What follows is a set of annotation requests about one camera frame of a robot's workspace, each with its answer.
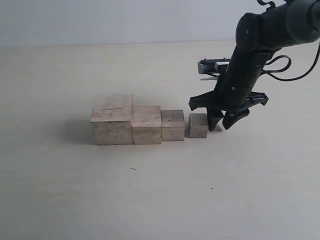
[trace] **large wooden cube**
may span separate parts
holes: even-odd
[[[130,94],[97,95],[91,125],[98,145],[134,143],[132,131],[133,96]]]
[[[208,135],[208,118],[205,113],[190,113],[189,116],[189,137],[205,139]]]
[[[162,141],[185,140],[185,116],[183,110],[161,111]]]
[[[132,131],[136,145],[161,144],[161,107],[133,107]]]

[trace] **wooden cube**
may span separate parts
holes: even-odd
[[[162,141],[185,140],[185,116],[183,110],[161,111]]]
[[[190,113],[189,137],[205,139],[208,135],[208,118],[205,113]]]
[[[132,131],[134,144],[161,144],[161,107],[133,107]]]
[[[134,143],[132,132],[133,96],[130,94],[97,95],[91,125],[98,145]]]

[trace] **white wall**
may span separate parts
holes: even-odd
[[[245,12],[265,8],[256,0],[0,0],[0,47],[229,40]]]

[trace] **white table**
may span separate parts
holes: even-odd
[[[320,239],[320,65],[296,82],[261,77],[268,104],[207,139],[95,145],[96,94],[131,93],[187,121],[189,98],[215,84],[197,61],[234,46],[1,48],[0,239]],[[280,76],[304,73],[317,47],[283,50],[293,67]]]

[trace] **black robotic arm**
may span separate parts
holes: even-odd
[[[240,119],[249,115],[249,108],[265,105],[268,97],[253,92],[258,78],[263,74],[281,80],[294,81],[304,78],[317,64],[320,45],[310,70],[302,76],[282,79],[273,75],[286,71],[291,65],[288,56],[281,55],[271,60],[282,48],[315,42],[320,38],[320,0],[286,0],[276,7],[274,2],[257,0],[261,5],[270,5],[262,14],[246,13],[236,28],[236,47],[231,59],[204,59],[198,63],[199,74],[217,79],[213,91],[191,97],[191,110],[206,108],[209,130],[213,131],[223,119],[228,130]],[[287,58],[288,65],[280,70],[264,70],[280,58]]]

